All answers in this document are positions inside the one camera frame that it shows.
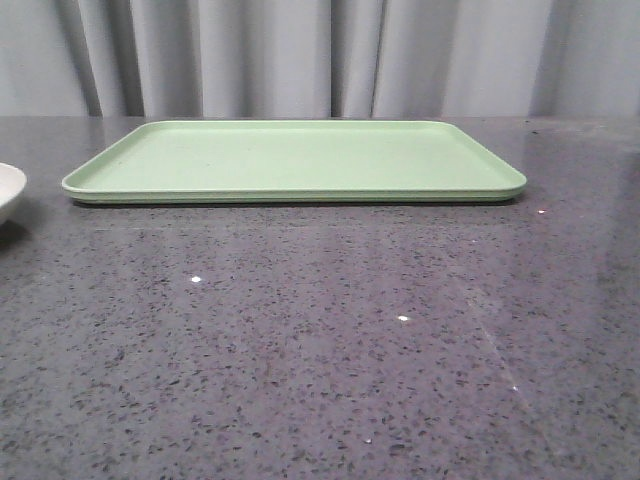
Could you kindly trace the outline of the grey pleated curtain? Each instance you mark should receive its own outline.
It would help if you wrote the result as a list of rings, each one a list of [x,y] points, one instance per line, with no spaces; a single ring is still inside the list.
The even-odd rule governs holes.
[[[5,1],[5,116],[637,116],[635,1]]]

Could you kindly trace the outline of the light green rectangular tray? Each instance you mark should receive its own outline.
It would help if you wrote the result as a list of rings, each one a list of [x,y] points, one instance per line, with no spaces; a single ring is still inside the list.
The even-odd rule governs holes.
[[[445,122],[172,120],[135,129],[62,188],[93,204],[492,202],[526,183]]]

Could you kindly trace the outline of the white round plate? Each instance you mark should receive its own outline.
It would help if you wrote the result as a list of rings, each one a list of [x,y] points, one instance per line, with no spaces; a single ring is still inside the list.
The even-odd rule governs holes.
[[[6,163],[0,163],[0,225],[4,225],[16,210],[27,184],[25,173]]]

